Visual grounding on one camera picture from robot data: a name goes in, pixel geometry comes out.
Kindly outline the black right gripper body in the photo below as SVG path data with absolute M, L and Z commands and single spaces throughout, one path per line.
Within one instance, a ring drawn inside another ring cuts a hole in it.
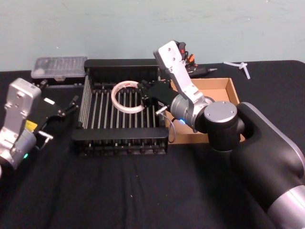
M 147 91 L 147 96 L 153 99 L 153 105 L 160 103 L 162 106 L 167 106 L 170 111 L 170 107 L 174 98 L 178 95 L 171 86 L 171 81 L 154 81 L 151 88 Z

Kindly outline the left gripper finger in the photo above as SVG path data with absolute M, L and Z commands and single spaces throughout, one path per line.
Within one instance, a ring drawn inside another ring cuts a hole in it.
M 75 95 L 72 100 L 70 101 L 70 103 L 68 104 L 67 107 L 65 107 L 64 109 L 59 110 L 59 116 L 61 117 L 67 117 L 73 113 L 75 113 L 79 106 L 77 105 L 77 101 L 78 101 L 79 97 L 77 95 Z
M 41 94 L 45 91 L 45 89 L 48 87 L 48 80 L 44 79 L 38 84 L 38 88 L 41 90 Z

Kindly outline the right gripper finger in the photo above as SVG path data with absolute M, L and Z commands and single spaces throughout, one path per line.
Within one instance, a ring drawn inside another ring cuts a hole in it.
M 137 84 L 137 88 L 139 90 L 139 93 L 141 95 L 146 95 L 147 91 L 151 88 L 152 86 L 152 82 L 147 81 L 147 80 L 141 80 L 138 84 Z
M 147 95 L 141 96 L 141 102 L 142 102 L 143 107 L 145 107 L 145 108 L 153 105 L 153 99 Z

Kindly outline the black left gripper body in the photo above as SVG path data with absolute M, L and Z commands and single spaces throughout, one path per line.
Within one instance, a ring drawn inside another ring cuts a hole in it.
M 63 121 L 65 116 L 63 108 L 49 98 L 41 98 L 37 107 L 27 117 L 25 129 L 36 135 L 45 129 L 47 125 L 55 121 Z

